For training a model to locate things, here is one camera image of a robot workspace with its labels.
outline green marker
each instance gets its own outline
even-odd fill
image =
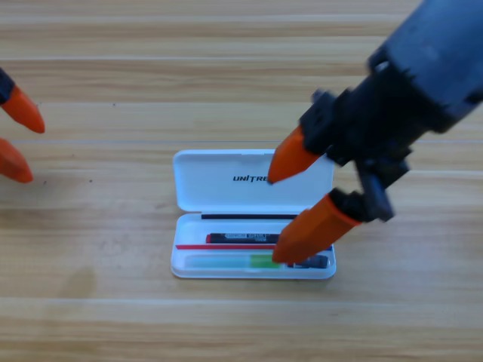
[[[283,264],[272,261],[272,254],[251,255],[193,255],[186,258],[187,268],[219,269],[280,269]]]

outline white case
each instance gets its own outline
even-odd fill
[[[271,250],[177,249],[179,244],[205,244],[210,233],[279,234],[291,221],[287,215],[297,215],[312,207],[332,190],[334,164],[325,157],[306,172],[269,185],[266,175],[273,153],[273,149],[195,149],[174,156],[177,204],[188,213],[177,220],[171,254],[173,274],[180,278],[269,279],[326,279],[335,274],[334,246],[320,253],[328,257],[328,266],[323,269],[243,265],[248,254],[271,256]],[[241,218],[248,214],[280,218]],[[216,218],[216,215],[231,218]],[[218,265],[187,265],[198,257],[215,259]]]

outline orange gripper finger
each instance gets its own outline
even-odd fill
[[[280,263],[303,262],[328,249],[360,224],[337,209],[327,194],[282,230],[272,260]]]
[[[320,155],[307,151],[303,145],[302,127],[299,125],[277,147],[270,164],[268,181],[277,183],[309,168]]]
[[[37,106],[22,90],[14,85],[10,98],[2,104],[2,108],[16,122],[37,133],[45,132],[45,123]]]
[[[32,171],[25,158],[2,138],[0,138],[0,174],[19,183],[29,183],[33,180]]]

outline wood grain surface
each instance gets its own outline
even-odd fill
[[[418,3],[0,0],[0,66],[47,123],[0,114],[35,174],[0,179],[0,360],[482,361],[483,110],[415,145],[329,281],[170,271],[174,153],[276,147]]]

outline robotic arm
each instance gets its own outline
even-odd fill
[[[394,212],[386,193],[409,171],[410,146],[445,133],[483,101],[483,2],[425,0],[368,60],[369,75],[339,96],[318,90],[276,149],[270,183],[326,155],[355,163],[362,194],[335,188],[281,233],[274,262],[300,262],[363,222]]]
[[[36,133],[45,132],[37,106],[22,92],[12,78],[0,68],[0,107],[16,122]],[[0,138],[0,174],[19,183],[32,181],[32,171],[22,154],[7,140]]]

